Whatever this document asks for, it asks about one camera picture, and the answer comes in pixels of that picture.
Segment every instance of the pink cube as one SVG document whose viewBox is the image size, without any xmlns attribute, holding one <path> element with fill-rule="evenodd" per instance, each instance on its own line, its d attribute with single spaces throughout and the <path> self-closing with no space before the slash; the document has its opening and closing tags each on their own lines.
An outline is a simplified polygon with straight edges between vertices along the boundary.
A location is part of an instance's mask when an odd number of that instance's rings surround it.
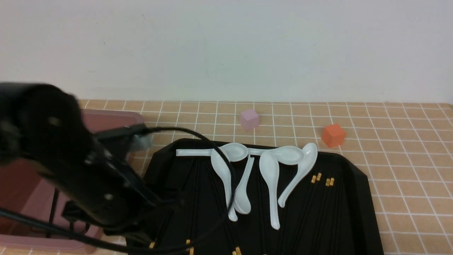
<svg viewBox="0 0 453 255">
<path fill-rule="evenodd" d="M 245 130 L 251 130 L 260 124 L 260 117 L 254 109 L 248 109 L 241 112 L 241 119 L 239 121 Z"/>
</svg>

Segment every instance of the white grout line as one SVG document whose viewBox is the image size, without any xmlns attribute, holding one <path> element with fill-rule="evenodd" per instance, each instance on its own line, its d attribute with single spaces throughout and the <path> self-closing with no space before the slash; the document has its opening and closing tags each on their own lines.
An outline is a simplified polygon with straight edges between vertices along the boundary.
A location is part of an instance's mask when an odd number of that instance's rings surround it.
<svg viewBox="0 0 453 255">
<path fill-rule="evenodd" d="M 275 120 L 274 120 L 274 104 L 271 104 L 272 107 L 272 130 L 274 131 L 274 146 L 277 146 L 277 137 L 275 137 Z"/>
<path fill-rule="evenodd" d="M 354 132 L 356 133 L 356 136 L 358 137 L 357 130 L 356 130 L 355 127 L 354 127 L 354 122 L 352 122 L 351 112 L 349 111 L 349 107 L 347 106 L 347 103 L 346 103 L 346 109 L 347 109 L 347 113 L 348 113 L 348 115 L 349 115 L 349 118 L 351 118 L 351 123 L 352 123 L 352 126 L 353 126 L 353 128 L 354 128 Z M 363 150 L 362 144 L 360 143 L 360 140 L 359 140 L 359 146 L 360 146 L 360 149 Z M 371 176 L 371 178 L 373 178 L 373 174 L 372 174 L 372 172 L 371 172 L 370 166 L 368 165 L 368 160 L 366 159 L 366 156 L 365 156 L 365 153 L 364 153 L 364 152 L 363 152 L 363 158 L 365 159 L 365 164 L 366 164 L 367 167 L 368 167 L 368 171 L 369 171 L 369 173 L 370 173 L 370 176 Z M 381 197 L 379 196 L 379 191 L 377 190 L 376 183 L 375 183 L 373 180 L 372 180 L 372 182 L 373 182 L 373 184 L 374 184 L 374 187 L 375 187 L 375 190 L 376 190 L 376 194 L 378 195 L 378 200 L 379 200 L 379 202 L 381 203 L 381 208 L 382 208 L 383 210 L 385 210 L 384 204 L 382 203 L 382 199 L 381 199 Z M 384 216 L 385 216 L 385 218 L 386 218 L 387 225 L 389 226 L 390 231 L 392 231 L 392 226 L 390 225 L 390 222 L 389 222 L 389 219 L 388 219 L 387 215 L 384 215 Z M 392 239 L 393 239 L 393 242 L 394 242 L 394 244 L 395 244 L 396 250 L 397 250 L 398 253 L 399 253 L 399 252 L 400 252 L 400 248 L 398 247 L 398 244 L 396 243 L 395 235 L 393 234 L 393 232 L 391 233 L 391 235 L 392 235 Z"/>
</svg>

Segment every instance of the black cable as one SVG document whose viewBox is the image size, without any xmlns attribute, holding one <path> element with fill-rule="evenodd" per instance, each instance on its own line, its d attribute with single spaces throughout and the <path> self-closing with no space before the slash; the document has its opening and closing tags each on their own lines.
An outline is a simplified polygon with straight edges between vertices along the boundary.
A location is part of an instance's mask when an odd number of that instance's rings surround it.
<svg viewBox="0 0 453 255">
<path fill-rule="evenodd" d="M 217 153 L 219 153 L 220 157 L 223 159 L 223 161 L 228 166 L 228 169 L 230 170 L 230 173 L 231 173 L 231 183 L 235 183 L 234 180 L 235 180 L 236 175 L 233 171 L 233 166 L 231 165 L 228 158 L 225 156 L 225 154 L 222 152 L 222 150 L 213 141 L 207 139 L 202 134 L 192 131 L 187 128 L 183 128 L 183 127 L 153 127 L 153 128 L 147 128 L 147 129 L 141 130 L 137 134 L 148 135 L 148 134 L 151 134 L 154 132 L 168 131 L 168 130 L 186 132 L 186 133 L 192 134 L 192 135 L 200 138 L 202 141 L 209 143 L 212 146 L 212 148 Z M 197 239 L 191 241 L 191 243 L 189 245 L 180 245 L 180 246 L 169 247 L 169 248 L 149 249 L 149 248 L 134 248 L 134 247 L 127 247 L 127 246 L 123 246 L 123 245 L 116 245 L 116 244 L 105 242 L 105 241 L 102 241 L 99 239 L 87 237 L 85 235 L 81 235 L 76 232 L 71 232 L 64 228 L 56 226 L 54 224 L 50 224 L 48 222 L 30 218 L 28 216 L 25 216 L 25 215 L 22 215 L 22 214 L 13 212 L 13 211 L 9 211 L 4 208 L 0 208 L 0 216 L 21 222 L 21 223 L 29 225 L 29 226 L 33 226 L 33 227 L 37 227 L 37 228 L 40 228 L 40 229 L 43 229 L 46 231 L 50 231 L 50 232 L 53 232 L 58 235 L 67 236 L 71 239 L 74 239 L 79 242 L 85 243 L 87 245 L 91 245 L 91 246 L 98 247 L 101 249 L 112 250 L 112 251 L 122 252 L 122 253 L 140 254 L 140 255 L 160 255 L 160 254 L 173 255 L 173 254 L 187 253 L 188 248 L 195 247 L 195 246 L 202 244 L 203 242 L 205 242 L 208 239 L 208 237 L 210 235 L 212 235 L 222 225 L 222 223 L 225 220 L 227 220 L 228 212 L 232 208 L 233 202 L 234 202 L 234 196 L 235 196 L 234 190 L 236 190 L 236 187 L 234 184 L 233 184 L 232 190 L 233 190 L 233 192 L 231 193 L 230 203 L 228 204 L 225 213 L 212 226 L 212 228 L 210 230 L 206 231 L 206 233 L 204 233 Z"/>
</svg>

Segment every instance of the pink plastic bin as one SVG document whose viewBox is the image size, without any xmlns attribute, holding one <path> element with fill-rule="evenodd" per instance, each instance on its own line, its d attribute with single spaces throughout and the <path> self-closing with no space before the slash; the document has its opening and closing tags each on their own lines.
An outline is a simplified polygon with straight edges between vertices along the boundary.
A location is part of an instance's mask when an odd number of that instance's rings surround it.
<svg viewBox="0 0 453 255">
<path fill-rule="evenodd" d="M 91 132 L 144 122 L 140 114 L 132 112 L 84 110 L 83 113 L 85 125 Z M 32 164 L 21 159 L 0 167 L 0 207 L 48 221 L 55 189 L 36 173 Z M 69 222 L 61 217 L 66 201 L 67 198 L 60 193 L 53 223 L 69 229 Z M 82 232 L 84 229 L 84 223 L 74 224 L 74 231 Z M 86 235 L 100 238 L 102 230 L 90 226 Z M 91 254 L 96 250 L 63 236 L 45 238 L 42 231 L 5 218 L 0 218 L 0 246 L 74 254 Z"/>
</svg>

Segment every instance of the spoon handle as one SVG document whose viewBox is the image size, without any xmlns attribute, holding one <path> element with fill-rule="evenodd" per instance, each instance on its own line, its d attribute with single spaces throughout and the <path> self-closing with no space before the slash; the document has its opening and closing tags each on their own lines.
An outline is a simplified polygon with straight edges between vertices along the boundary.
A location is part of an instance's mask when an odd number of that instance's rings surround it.
<svg viewBox="0 0 453 255">
<path fill-rule="evenodd" d="M 277 207 L 277 191 L 269 189 L 269 207 L 270 207 L 270 225 L 276 229 L 280 229 L 279 211 Z"/>
<path fill-rule="evenodd" d="M 212 153 L 212 149 L 177 149 L 176 156 L 177 157 L 184 157 L 184 156 L 210 156 Z"/>
</svg>

